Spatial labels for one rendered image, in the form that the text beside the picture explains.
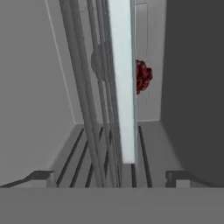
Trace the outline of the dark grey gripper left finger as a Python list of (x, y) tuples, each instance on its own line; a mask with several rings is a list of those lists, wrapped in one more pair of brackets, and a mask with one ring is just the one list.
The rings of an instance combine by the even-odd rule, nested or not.
[(55, 182), (55, 171), (33, 171), (25, 178), (0, 185), (0, 188), (47, 188)]

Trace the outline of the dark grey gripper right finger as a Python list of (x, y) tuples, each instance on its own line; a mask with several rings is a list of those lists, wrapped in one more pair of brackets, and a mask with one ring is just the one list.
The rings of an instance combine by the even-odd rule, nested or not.
[(202, 188), (215, 185), (194, 177), (189, 171), (167, 171), (165, 186), (171, 188)]

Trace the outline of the grey oven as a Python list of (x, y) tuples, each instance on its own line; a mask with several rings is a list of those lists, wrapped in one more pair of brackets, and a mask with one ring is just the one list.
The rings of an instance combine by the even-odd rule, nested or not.
[[(161, 115), (167, 0), (135, 1), (136, 155), (120, 187), (151, 184), (147, 128)], [(137, 94), (137, 60), (152, 69)], [(60, 0), (0, 0), (0, 186), (55, 171), (52, 187), (98, 187)]]

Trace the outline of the oven door with pale glass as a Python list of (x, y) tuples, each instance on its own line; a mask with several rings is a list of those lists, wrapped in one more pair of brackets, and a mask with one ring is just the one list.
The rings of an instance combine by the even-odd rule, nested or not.
[(137, 161), (135, 1), (108, 0), (122, 162)]

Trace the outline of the dark red cake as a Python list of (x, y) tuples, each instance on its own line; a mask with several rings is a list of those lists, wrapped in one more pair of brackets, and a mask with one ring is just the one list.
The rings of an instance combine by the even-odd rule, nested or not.
[(152, 69), (143, 60), (136, 61), (136, 93), (146, 90), (153, 78)]

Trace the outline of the dark grey side panel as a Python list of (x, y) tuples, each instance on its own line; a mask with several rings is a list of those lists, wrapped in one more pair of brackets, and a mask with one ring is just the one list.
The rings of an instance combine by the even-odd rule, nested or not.
[(181, 166), (224, 186), (224, 0), (167, 0), (161, 121)]

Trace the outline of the round grey knob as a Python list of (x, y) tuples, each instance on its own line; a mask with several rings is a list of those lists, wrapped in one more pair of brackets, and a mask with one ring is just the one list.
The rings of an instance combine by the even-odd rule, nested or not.
[(95, 76), (99, 80), (105, 81), (105, 75), (102, 71), (102, 45), (101, 44), (99, 44), (97, 48), (92, 51), (91, 68)]

